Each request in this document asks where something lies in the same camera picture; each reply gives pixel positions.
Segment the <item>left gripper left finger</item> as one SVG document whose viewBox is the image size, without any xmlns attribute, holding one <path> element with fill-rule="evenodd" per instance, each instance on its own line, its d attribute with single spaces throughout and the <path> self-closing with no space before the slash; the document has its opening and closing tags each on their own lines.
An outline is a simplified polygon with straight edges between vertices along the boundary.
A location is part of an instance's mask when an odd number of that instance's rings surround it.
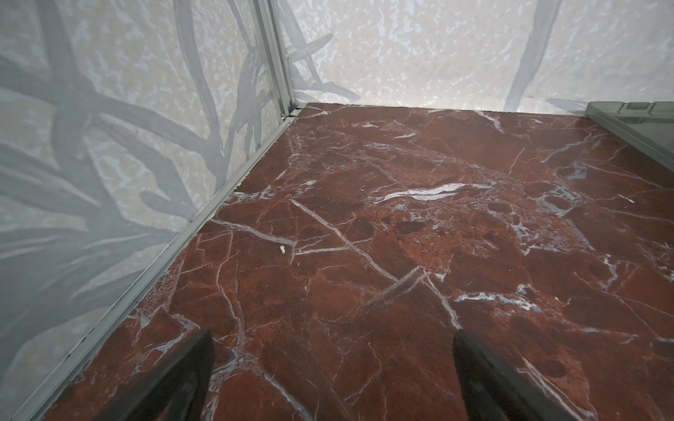
<svg viewBox="0 0 674 421">
<path fill-rule="evenodd" d="M 191 335 L 96 420 L 199 420 L 214 363 L 212 334 Z"/>
</svg>

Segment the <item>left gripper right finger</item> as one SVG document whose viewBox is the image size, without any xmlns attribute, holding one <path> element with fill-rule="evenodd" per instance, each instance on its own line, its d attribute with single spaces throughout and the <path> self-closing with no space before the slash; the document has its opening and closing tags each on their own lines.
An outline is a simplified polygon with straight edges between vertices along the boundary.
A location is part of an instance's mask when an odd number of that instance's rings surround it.
<svg viewBox="0 0 674 421">
<path fill-rule="evenodd" d="M 572 420 L 473 333 L 453 338 L 453 356 L 470 420 Z"/>
</svg>

